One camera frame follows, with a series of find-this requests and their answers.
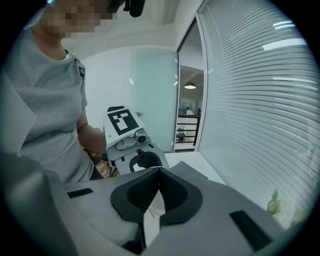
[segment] black slot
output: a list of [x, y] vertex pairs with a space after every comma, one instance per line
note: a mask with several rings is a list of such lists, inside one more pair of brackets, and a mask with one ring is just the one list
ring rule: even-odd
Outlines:
[[141, 180], [128, 189], [128, 201], [145, 213], [158, 192], [158, 172], [153, 172], [149, 177]]
[[159, 172], [159, 190], [165, 208], [165, 214], [160, 217], [161, 227], [186, 223], [203, 202], [202, 193], [196, 186], [164, 168]]
[[77, 198], [77, 197], [81, 197], [81, 196], [84, 196], [84, 195], [87, 195], [87, 194], [90, 194], [92, 193], [93, 190], [90, 189], [90, 188], [84, 188], [84, 189], [79, 189], [79, 190], [75, 190], [75, 191], [71, 191], [71, 192], [68, 192], [68, 196], [70, 198]]
[[139, 167], [152, 168], [154, 166], [162, 166], [159, 156], [153, 152], [140, 151], [139, 160], [137, 161]]
[[124, 108], [125, 108], [124, 106], [111, 106], [111, 107], [108, 108], [108, 112], [116, 111], [116, 110], [122, 110]]
[[271, 238], [243, 210], [230, 213], [230, 217], [255, 251], [272, 242]]

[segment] doorway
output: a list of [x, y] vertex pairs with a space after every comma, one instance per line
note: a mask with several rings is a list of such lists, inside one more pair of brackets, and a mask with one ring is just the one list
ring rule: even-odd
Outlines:
[[197, 151], [204, 99], [204, 54], [198, 23], [193, 21], [179, 57], [178, 113], [174, 152]]

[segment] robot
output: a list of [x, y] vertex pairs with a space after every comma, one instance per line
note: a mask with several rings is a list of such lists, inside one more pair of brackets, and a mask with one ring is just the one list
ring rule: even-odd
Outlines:
[[[185, 163], [169, 168], [145, 125], [128, 108], [104, 118], [109, 161], [120, 176], [63, 184], [35, 161], [0, 155], [4, 201], [29, 237], [49, 255], [247, 256], [283, 233], [278, 223], [233, 188]], [[145, 169], [134, 171], [138, 164]], [[165, 213], [146, 246], [144, 213], [158, 194]]]

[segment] white horizontal blind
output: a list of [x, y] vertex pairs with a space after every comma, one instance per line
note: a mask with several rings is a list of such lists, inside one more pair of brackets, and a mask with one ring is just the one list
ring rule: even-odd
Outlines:
[[266, 0], [212, 0], [201, 12], [208, 94], [199, 152], [261, 207], [278, 189], [309, 209], [319, 185], [320, 77], [306, 42]]

